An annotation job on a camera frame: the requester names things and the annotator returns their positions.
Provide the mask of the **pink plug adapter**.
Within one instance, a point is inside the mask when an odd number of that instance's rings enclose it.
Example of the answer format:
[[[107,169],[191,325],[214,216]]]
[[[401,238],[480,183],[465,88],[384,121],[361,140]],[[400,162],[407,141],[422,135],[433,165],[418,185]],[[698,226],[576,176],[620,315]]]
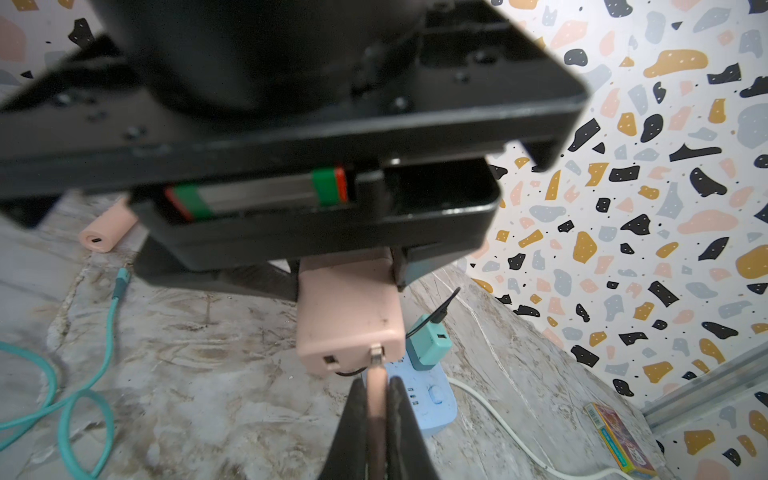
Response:
[[[388,249],[305,257],[298,274],[296,349],[314,375],[349,373],[405,355],[405,327]]]

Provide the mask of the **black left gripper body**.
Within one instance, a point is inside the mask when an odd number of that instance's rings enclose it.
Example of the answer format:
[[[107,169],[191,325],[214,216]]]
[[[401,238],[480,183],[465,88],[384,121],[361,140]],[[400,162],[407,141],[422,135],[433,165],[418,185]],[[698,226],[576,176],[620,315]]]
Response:
[[[587,87],[485,1],[95,1],[1,106],[1,212],[125,192],[188,270],[472,242],[487,156],[552,166]]]

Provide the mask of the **teal plug adapter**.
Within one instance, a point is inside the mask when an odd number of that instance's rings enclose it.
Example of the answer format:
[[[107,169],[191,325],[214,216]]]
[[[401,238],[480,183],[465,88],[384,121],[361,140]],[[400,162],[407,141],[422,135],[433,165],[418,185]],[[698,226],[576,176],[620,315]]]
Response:
[[[406,353],[416,371],[437,366],[453,347],[445,326],[445,316],[422,315],[419,323],[406,335]]]

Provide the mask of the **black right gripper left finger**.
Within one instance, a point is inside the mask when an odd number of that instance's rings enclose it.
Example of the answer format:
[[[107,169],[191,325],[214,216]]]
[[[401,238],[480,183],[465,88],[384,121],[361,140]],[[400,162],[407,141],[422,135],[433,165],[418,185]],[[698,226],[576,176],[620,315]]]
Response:
[[[356,379],[333,437],[319,480],[363,480],[367,474],[367,391]]]

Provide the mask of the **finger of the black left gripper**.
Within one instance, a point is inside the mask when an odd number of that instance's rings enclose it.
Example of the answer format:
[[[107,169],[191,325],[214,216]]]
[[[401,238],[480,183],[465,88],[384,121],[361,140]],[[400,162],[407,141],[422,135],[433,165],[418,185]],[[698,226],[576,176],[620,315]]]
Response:
[[[147,239],[133,262],[136,276],[164,288],[246,295],[296,302],[299,261],[288,260],[288,270],[273,263],[222,270],[188,270],[162,244]]]
[[[474,250],[472,242],[438,242],[418,246],[392,247],[393,277],[403,291],[421,277]]]

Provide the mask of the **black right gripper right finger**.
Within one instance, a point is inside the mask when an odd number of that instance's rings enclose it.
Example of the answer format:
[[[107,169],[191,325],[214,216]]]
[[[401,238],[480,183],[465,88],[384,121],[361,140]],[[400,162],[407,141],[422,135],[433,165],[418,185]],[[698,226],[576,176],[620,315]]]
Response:
[[[439,480],[400,377],[387,387],[386,468],[389,480]]]

